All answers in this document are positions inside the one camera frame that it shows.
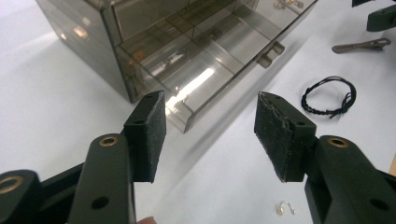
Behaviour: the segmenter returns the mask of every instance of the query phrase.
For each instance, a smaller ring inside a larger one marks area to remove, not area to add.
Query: screw hole
[[[372,199],[372,200],[370,200],[370,203],[374,207],[376,207],[376,208],[378,208],[380,210],[383,210],[383,211],[388,211],[389,210],[389,205],[387,203],[384,203],[383,201],[381,201],[379,199]]]
[[[341,138],[329,138],[328,142],[335,147],[348,147],[348,142]]]
[[[142,120],[142,119],[139,119],[139,120],[135,121],[134,123],[135,123],[135,124],[144,124],[145,121]]]
[[[0,194],[5,194],[16,189],[23,183],[23,177],[14,175],[0,180]]]
[[[116,145],[119,142],[119,139],[117,137],[106,137],[102,140],[100,140],[99,145],[102,147],[111,147]]]
[[[95,200],[93,200],[91,204],[91,208],[93,209],[102,209],[108,205],[109,199],[107,197],[99,197]]]

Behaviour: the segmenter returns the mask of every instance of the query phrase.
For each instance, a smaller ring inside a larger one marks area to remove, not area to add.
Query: black cable
[[[312,108],[311,106],[308,105],[306,102],[306,96],[308,95],[309,92],[311,92],[314,88],[325,84],[326,82],[330,81],[340,81],[344,82],[347,84],[350,88],[350,92],[346,94],[346,97],[343,100],[343,103],[341,104],[341,107],[335,110],[326,110],[326,111],[321,111],[321,110],[316,110],[315,108]],[[332,117],[339,115],[339,114],[345,114],[350,107],[353,106],[353,103],[355,103],[356,100],[356,89],[352,85],[352,83],[346,81],[345,79],[341,77],[326,77],[325,79],[321,80],[317,84],[313,85],[312,87],[306,89],[305,94],[303,95],[303,98],[301,100],[301,106],[303,107],[304,110],[308,111],[309,113],[317,114],[317,115],[331,115],[330,119]]]

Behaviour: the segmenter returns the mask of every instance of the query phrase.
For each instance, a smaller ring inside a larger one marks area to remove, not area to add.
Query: black plastic part
[[[384,176],[385,180],[388,182],[390,187],[393,189],[394,192],[396,192],[396,176],[394,175],[389,175],[387,173],[384,173],[382,171],[379,171],[379,173]]]
[[[70,214],[83,163],[41,183],[45,201],[33,224],[64,224]]]
[[[314,145],[316,128],[282,97],[259,92],[254,132],[282,182],[303,181],[303,154]]]
[[[378,32],[396,27],[396,5],[373,12],[367,20],[367,31]]]
[[[332,203],[329,190],[324,185],[317,185],[309,178],[305,183],[305,195],[311,211],[312,221],[315,224],[325,223],[327,213]]]
[[[112,133],[93,140],[68,223],[135,223],[129,166],[125,136]]]
[[[30,223],[43,200],[38,176],[18,170],[0,175],[0,223]]]
[[[323,175],[318,167],[318,161],[315,159],[315,149],[316,146],[312,146],[306,149],[303,155],[303,169],[309,177],[309,181],[318,186],[326,187]]]
[[[357,7],[361,4],[371,2],[372,0],[352,0],[352,6]]]
[[[153,182],[166,135],[163,91],[147,94],[124,124],[131,158],[134,160],[134,182]]]
[[[395,223],[395,191],[355,144],[322,136],[315,156],[332,197],[325,223]]]

